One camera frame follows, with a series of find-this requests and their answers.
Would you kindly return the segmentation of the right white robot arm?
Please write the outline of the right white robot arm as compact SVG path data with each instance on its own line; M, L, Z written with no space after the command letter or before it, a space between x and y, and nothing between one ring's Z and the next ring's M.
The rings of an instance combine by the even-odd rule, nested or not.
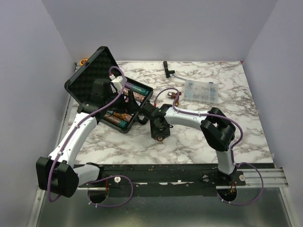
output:
M218 159L218 181L229 185L235 180L231 142L236 128L231 120L218 108L210 111L189 111L169 104L157 108L150 103L143 105L141 113L150 121L151 137L162 141L170 136L174 125L182 125L200 130L208 145L216 151Z

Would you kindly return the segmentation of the black poker chip case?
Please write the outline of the black poker chip case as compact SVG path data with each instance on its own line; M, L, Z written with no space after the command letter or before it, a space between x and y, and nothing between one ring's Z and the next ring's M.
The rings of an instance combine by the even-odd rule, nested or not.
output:
M128 103L128 91L134 93L134 98L140 107L149 100L153 94L153 88L134 79L126 78L123 82L123 92L113 80L121 75L118 65L108 47L99 47L87 62L65 82L65 90L78 103L77 112L90 114L103 106L109 107L124 95ZM95 114L97 122L103 122L122 133L129 132L139 113L116 113L109 111L109 107Z

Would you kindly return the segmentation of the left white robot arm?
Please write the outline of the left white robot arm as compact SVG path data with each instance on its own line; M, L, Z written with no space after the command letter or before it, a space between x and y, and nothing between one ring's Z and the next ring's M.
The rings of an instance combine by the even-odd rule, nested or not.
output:
M78 186L85 183L90 182L95 187L104 183L105 175L99 167L86 164L75 169L75 159L89 134L109 111L139 111L129 85L122 76L96 79L90 94L79 103L74 122L63 140L48 157L37 160L38 186L47 192L50 202L55 202L61 196L71 197Z

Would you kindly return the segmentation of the orange poker chip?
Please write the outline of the orange poker chip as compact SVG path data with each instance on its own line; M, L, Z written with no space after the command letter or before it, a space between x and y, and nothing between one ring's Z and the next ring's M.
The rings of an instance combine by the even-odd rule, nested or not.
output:
M162 142L165 138L164 137L157 137L156 140Z

